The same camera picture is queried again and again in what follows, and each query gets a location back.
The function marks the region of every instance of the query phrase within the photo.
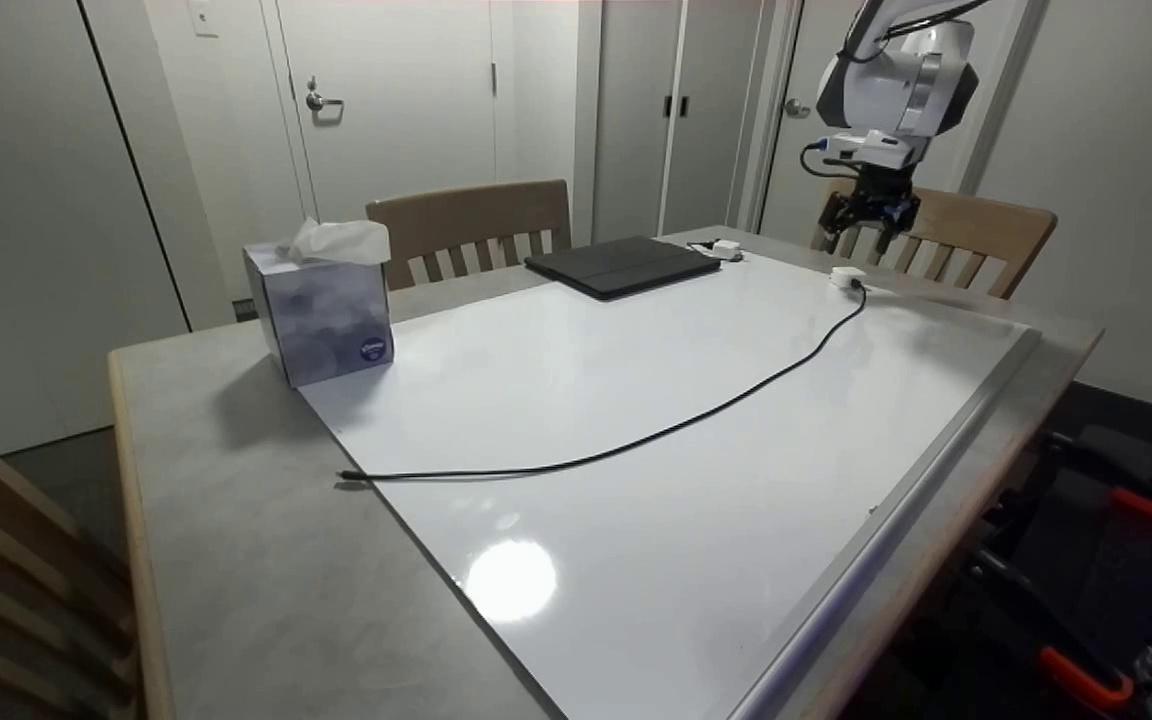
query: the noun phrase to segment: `red object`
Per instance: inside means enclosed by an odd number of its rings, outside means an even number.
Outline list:
[[[1140,492],[1113,488],[1113,492],[1110,492],[1110,502],[1113,502],[1115,513],[1126,513],[1126,514],[1133,514],[1133,520],[1152,522],[1152,500],[1140,497]]]
[[[1052,676],[1052,682],[1062,682],[1073,698],[1090,705],[1093,713],[1122,713],[1135,691],[1133,676],[1122,676],[1122,682],[1110,686],[1052,643],[1041,649],[1036,662]]]

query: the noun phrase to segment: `chair backrest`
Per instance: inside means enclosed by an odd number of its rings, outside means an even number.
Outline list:
[[[907,234],[887,245],[887,254],[864,252],[855,226],[839,234],[835,254],[891,262],[898,271],[958,289],[976,289],[982,269],[995,260],[1000,269],[983,292],[1009,300],[1058,226],[1058,211],[1045,207],[930,186],[917,197],[919,214]]]
[[[133,716],[128,568],[0,459],[0,716]]]
[[[418,284],[412,262],[446,281],[573,248],[564,178],[374,198],[367,214],[387,222],[387,289]]]

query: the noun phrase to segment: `table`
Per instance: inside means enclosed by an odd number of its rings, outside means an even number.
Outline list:
[[[745,234],[752,252],[824,254]],[[396,320],[540,284],[524,269],[392,296]],[[1015,315],[1041,346],[989,408],[944,488],[786,694],[827,716],[898,633],[951,542],[993,500],[1096,332],[923,289],[930,300]],[[527,670],[458,601],[441,568],[367,492],[341,497],[341,448],[276,376],[258,325],[111,356],[150,707],[156,716],[551,716]]]

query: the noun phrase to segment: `chair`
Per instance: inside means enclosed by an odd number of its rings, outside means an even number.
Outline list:
[[[564,178],[374,198],[367,214],[387,222],[387,289],[418,284],[412,262],[426,269],[430,281],[446,281],[468,275],[474,254],[486,271],[521,262],[521,254],[573,248]]]
[[[995,203],[982,197],[951,197],[919,186],[919,214],[907,234],[898,234],[884,254],[875,248],[859,252],[859,233],[843,233],[835,254],[891,262],[898,271],[919,275],[931,284],[972,289],[989,260],[1000,271],[989,281],[989,296],[1009,300],[1023,281],[1029,262],[1050,245],[1058,214],[1045,207]]]
[[[137,716],[128,568],[0,459],[0,716]]]

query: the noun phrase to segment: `laptop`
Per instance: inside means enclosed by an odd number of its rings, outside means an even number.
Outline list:
[[[547,281],[573,284],[584,296],[615,300],[615,296],[632,296],[632,292],[650,292],[660,284],[717,271],[722,260],[697,254],[682,245],[632,234],[632,240],[590,245],[590,248],[556,252],[556,254],[527,254],[527,269]]]

